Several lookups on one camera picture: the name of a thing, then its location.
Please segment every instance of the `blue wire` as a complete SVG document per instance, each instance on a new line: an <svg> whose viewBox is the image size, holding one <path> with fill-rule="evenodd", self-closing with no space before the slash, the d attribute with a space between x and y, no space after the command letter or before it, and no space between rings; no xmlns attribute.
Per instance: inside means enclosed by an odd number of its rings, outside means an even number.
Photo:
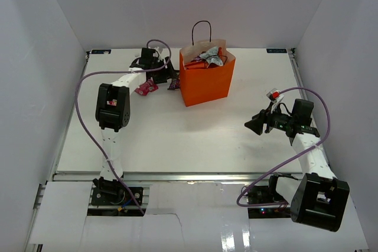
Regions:
<svg viewBox="0 0 378 252"><path fill-rule="evenodd" d="M124 203L121 208L124 209L128 204L130 204L132 201L132 199L130 199L129 201L127 201L126 203Z"/></svg>

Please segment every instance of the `gray wall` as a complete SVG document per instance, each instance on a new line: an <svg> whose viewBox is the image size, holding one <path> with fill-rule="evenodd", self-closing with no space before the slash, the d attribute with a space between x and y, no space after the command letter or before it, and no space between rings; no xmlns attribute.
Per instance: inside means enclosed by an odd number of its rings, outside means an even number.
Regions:
<svg viewBox="0 0 378 252"><path fill-rule="evenodd" d="M140 47L150 38L187 45L213 24L232 47L295 47L321 0L58 0L85 50ZM195 38L208 37L198 26Z"/></svg>
<svg viewBox="0 0 378 252"><path fill-rule="evenodd" d="M330 164L348 181L366 240L378 251L378 0L322 0L298 46L304 85L331 113ZM322 133L325 114L315 118Z"/></svg>
<svg viewBox="0 0 378 252"><path fill-rule="evenodd" d="M0 0L0 251L22 251L85 53L56 0Z"/></svg>

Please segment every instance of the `orange paper bag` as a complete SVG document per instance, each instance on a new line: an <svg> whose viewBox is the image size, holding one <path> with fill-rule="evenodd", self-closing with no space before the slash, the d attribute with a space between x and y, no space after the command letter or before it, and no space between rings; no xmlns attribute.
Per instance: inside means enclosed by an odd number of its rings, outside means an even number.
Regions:
<svg viewBox="0 0 378 252"><path fill-rule="evenodd" d="M193 29L200 22L210 26L210 40L193 41ZM186 106L209 102L227 97L235 65L235 56L226 49L226 40L211 40L211 25L208 21L199 21L192 29L192 45L180 49L180 89ZM218 46L222 50L223 66L215 68L186 68L185 64L204 51Z"/></svg>

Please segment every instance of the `white table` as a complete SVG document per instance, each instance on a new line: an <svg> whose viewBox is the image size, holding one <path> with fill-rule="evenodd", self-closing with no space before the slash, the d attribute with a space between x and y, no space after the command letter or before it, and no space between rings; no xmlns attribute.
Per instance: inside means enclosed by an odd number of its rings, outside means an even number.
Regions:
<svg viewBox="0 0 378 252"><path fill-rule="evenodd" d="M229 50L236 64L229 96L225 99L185 107L180 91L167 90L169 83L146 97L131 95L131 119L121 134L122 165L125 172L160 173L251 173L266 172L295 154L284 132L273 130L258 136L244 127L268 106L266 93L276 87L296 86L288 54L268 54L265 49ZM112 50L92 54L86 74L104 70L127 70L140 49ZM179 49L172 49L172 63L178 68ZM101 141L95 119L96 99L101 83L120 75L89 77L79 96L85 124ZM291 109L298 91L285 94ZM100 171L102 154L88 138L73 113L57 172L65 174ZM298 161L281 169L301 172Z"/></svg>

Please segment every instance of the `black bag handle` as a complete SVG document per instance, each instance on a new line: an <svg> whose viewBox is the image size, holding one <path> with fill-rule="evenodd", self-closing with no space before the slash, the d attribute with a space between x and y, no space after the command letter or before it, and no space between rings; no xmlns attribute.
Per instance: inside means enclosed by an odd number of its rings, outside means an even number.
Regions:
<svg viewBox="0 0 378 252"><path fill-rule="evenodd" d="M209 21L206 21L206 20L201 20L201 21L198 21L197 23L194 24L194 26L192 27L191 29L191 44L194 45L194 39L193 39L193 32L194 32L194 27L198 24L198 23L201 23L201 22L206 22L208 23L209 27L210 27L210 42L211 42L211 24Z"/></svg>

